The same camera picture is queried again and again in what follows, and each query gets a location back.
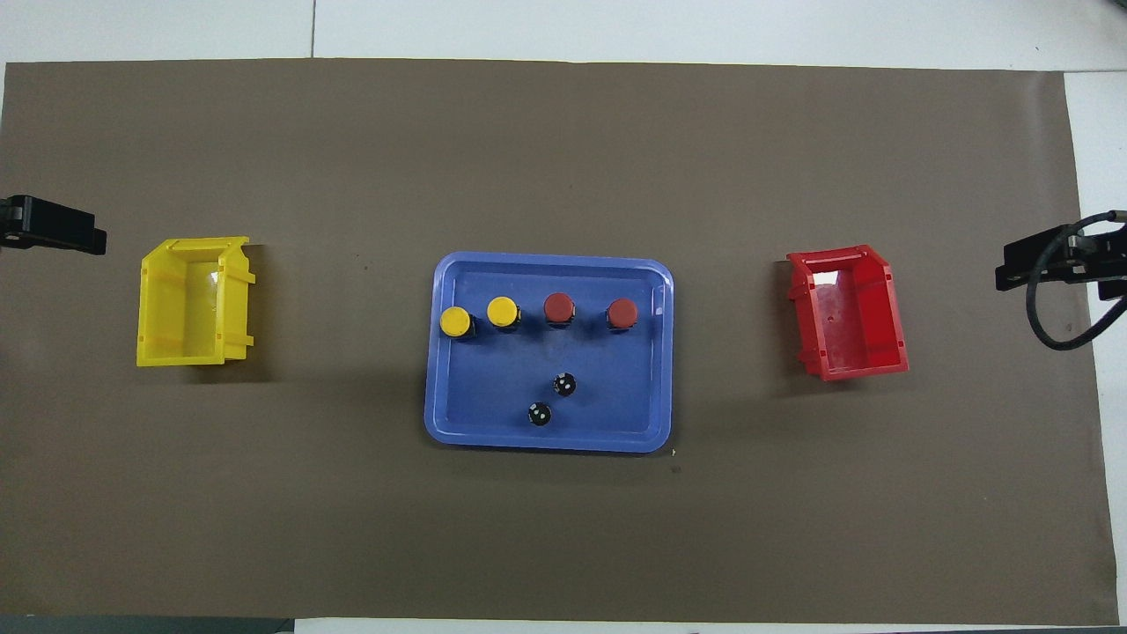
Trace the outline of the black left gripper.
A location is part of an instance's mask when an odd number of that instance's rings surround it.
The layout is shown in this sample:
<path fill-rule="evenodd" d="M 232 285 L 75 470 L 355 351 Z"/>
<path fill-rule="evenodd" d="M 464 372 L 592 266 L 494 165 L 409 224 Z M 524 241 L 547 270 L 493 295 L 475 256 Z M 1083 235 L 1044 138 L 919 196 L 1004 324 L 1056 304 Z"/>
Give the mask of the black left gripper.
<path fill-rule="evenodd" d="M 39 238 L 33 236 L 25 218 L 35 197 L 12 195 L 1 200 L 1 245 L 45 245 L 79 250 L 86 255 L 107 252 L 107 233 L 96 227 L 95 216 L 70 206 L 39 200 Z"/>

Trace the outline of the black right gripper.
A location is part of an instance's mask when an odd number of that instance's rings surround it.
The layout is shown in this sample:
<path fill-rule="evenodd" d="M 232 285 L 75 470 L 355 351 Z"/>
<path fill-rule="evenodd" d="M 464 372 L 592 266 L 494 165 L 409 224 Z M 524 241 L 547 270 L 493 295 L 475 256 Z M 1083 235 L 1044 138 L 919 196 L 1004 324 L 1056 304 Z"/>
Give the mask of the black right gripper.
<path fill-rule="evenodd" d="M 1042 269 L 1042 282 L 1068 284 L 1119 284 L 1126 280 L 1126 227 L 1088 236 L 1076 222 L 1067 238 L 1067 261 L 1059 247 Z M 1013 291 L 1028 283 L 1042 249 L 1065 225 L 1042 230 L 1003 247 L 1003 264 L 995 269 L 995 289 Z"/>

